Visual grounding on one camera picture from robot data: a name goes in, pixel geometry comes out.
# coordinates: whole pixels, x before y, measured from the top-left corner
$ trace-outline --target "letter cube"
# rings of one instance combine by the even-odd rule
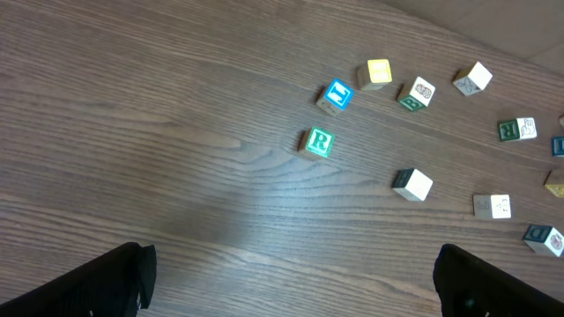
[[[474,195],[474,216],[481,219],[511,218],[509,195]]]
[[[304,133],[298,153],[305,159],[326,159],[331,153],[334,140],[332,133],[313,127]]]
[[[397,102],[409,109],[409,111],[415,112],[424,107],[428,107],[431,98],[433,98],[433,94],[434,86],[429,84],[425,79],[417,77],[409,85],[404,85],[404,88],[397,97]]]
[[[564,198],[564,170],[551,171],[546,178],[545,187],[553,195]]]
[[[408,201],[423,202],[431,186],[433,181],[430,178],[411,168],[399,171],[393,189]]]
[[[476,62],[466,70],[460,71],[452,84],[465,96],[470,96],[486,89],[493,76],[482,63]]]
[[[335,78],[319,96],[316,104],[328,114],[336,116],[346,110],[353,96],[354,90]]]
[[[553,156],[564,157],[564,136],[553,136]]]
[[[517,118],[498,122],[500,141],[526,140],[537,137],[533,118]]]
[[[359,68],[357,77],[362,91],[378,90],[391,83],[390,61],[370,60]]]
[[[523,241],[538,254],[560,257],[562,235],[550,225],[529,225]]]

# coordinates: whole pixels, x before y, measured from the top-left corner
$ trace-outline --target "letter on block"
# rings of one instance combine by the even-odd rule
[[[315,104],[328,114],[336,116],[346,110],[353,96],[354,90],[335,78],[333,82],[325,88]]]
[[[551,171],[546,178],[545,187],[553,195],[564,198],[564,170]]]
[[[474,216],[481,219],[511,218],[509,195],[474,195]]]
[[[433,181],[430,178],[411,168],[399,171],[393,189],[408,201],[423,202],[431,186]]]
[[[362,91],[378,90],[391,83],[390,61],[370,60],[359,68],[357,77]]]
[[[537,137],[533,118],[517,118],[497,123],[500,141],[526,140]]]
[[[553,156],[564,157],[564,136],[553,136]]]
[[[313,127],[301,139],[298,153],[305,159],[326,159],[331,153],[335,136],[324,129]]]
[[[476,62],[466,70],[460,71],[452,84],[465,96],[470,96],[486,89],[492,77],[492,73],[484,65]]]
[[[425,79],[417,77],[413,83],[404,85],[399,96],[397,96],[397,102],[409,109],[409,111],[415,112],[429,106],[433,94],[434,86]]]
[[[538,254],[556,257],[562,254],[562,235],[550,225],[529,225],[523,241]]]

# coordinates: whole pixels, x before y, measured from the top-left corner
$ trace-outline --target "wooden block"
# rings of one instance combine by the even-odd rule
[[[370,60],[360,66],[357,77],[362,91],[378,90],[391,83],[390,61]]]
[[[553,195],[564,198],[564,169],[551,171],[546,178],[545,188]]]
[[[397,96],[397,102],[409,111],[415,112],[428,107],[433,95],[434,86],[425,79],[417,77],[411,84],[404,85],[399,96]]]
[[[332,133],[313,127],[304,133],[298,153],[305,159],[326,159],[331,153],[334,140]]]
[[[564,136],[553,136],[553,156],[564,157]]]
[[[466,70],[460,71],[452,84],[465,96],[470,96],[486,89],[493,76],[482,63],[476,62]]]
[[[408,201],[423,202],[431,186],[433,181],[430,178],[411,168],[399,171],[393,189]]]
[[[526,140],[537,137],[537,127],[533,118],[516,118],[498,122],[500,141]]]
[[[560,257],[562,235],[550,225],[529,225],[523,241],[538,254]]]
[[[353,96],[354,90],[335,78],[315,103],[328,114],[336,116],[346,110]]]
[[[474,216],[480,219],[511,218],[509,195],[474,195]]]

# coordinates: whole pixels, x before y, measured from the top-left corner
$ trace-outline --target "wooden table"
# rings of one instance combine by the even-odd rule
[[[391,85],[313,104],[372,58]],[[465,98],[477,60],[493,81]],[[416,76],[437,91],[410,113]],[[143,316],[437,316],[444,243],[563,300],[562,260],[521,241],[564,230],[543,188],[563,100],[562,77],[376,1],[1,0],[0,302],[126,241],[158,251]],[[522,116],[538,138],[500,143]],[[337,136],[322,162],[294,156],[311,126]],[[423,203],[390,188],[411,167]],[[475,219],[475,193],[513,218]]]

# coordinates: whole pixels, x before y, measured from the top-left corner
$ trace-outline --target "cube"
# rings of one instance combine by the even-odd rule
[[[482,63],[476,62],[466,70],[461,70],[452,84],[465,96],[470,96],[486,89],[493,76]]]
[[[336,116],[346,110],[353,96],[354,90],[335,78],[315,103],[328,114]]]
[[[553,195],[564,198],[564,169],[551,171],[546,177],[545,188]]]
[[[562,235],[550,225],[529,225],[523,241],[538,254],[560,257]]]
[[[357,77],[362,91],[378,90],[391,83],[390,61],[370,60],[359,68]]]
[[[408,201],[423,202],[431,186],[433,181],[430,178],[411,168],[399,171],[393,189]]]
[[[526,140],[537,137],[533,118],[516,118],[498,122],[500,141]]]
[[[553,136],[553,156],[564,157],[564,136]]]
[[[334,140],[332,133],[313,127],[304,133],[298,153],[305,159],[326,159],[331,153]]]
[[[409,109],[409,111],[415,112],[428,107],[433,94],[434,86],[425,79],[417,77],[409,85],[404,85],[399,96],[397,96],[397,102]]]
[[[474,195],[474,216],[480,219],[511,218],[509,195]]]

